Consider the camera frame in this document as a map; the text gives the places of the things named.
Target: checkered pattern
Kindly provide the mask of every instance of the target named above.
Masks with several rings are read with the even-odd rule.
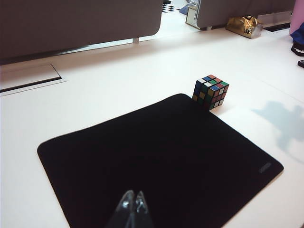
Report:
[[[173,5],[170,5],[170,4],[163,4],[162,5],[162,12],[163,13],[170,13],[170,12],[174,12],[176,10],[180,10],[180,8],[177,8]]]
[[[192,99],[210,110],[223,104],[228,87],[228,83],[209,75],[196,81]]]

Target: white desk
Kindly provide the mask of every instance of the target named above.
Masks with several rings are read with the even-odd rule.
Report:
[[[68,223],[37,155],[43,141],[176,93],[198,78],[230,83],[212,112],[285,167],[227,228],[299,228],[304,222],[304,69],[288,31],[250,40],[224,29],[3,66],[51,63],[67,82],[1,97],[1,227]]]

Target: mouse pad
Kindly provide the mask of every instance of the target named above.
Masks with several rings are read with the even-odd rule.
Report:
[[[223,226],[283,166],[186,95],[42,143],[71,228],[103,228],[127,190],[155,228]]]

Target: pink object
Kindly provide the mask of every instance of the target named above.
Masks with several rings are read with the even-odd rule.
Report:
[[[289,34],[296,31],[304,22],[304,0],[295,0],[294,11],[290,19]]]

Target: gold bag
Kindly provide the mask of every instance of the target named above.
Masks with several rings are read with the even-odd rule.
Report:
[[[259,37],[263,24],[252,16],[229,18],[226,29],[247,38]]]

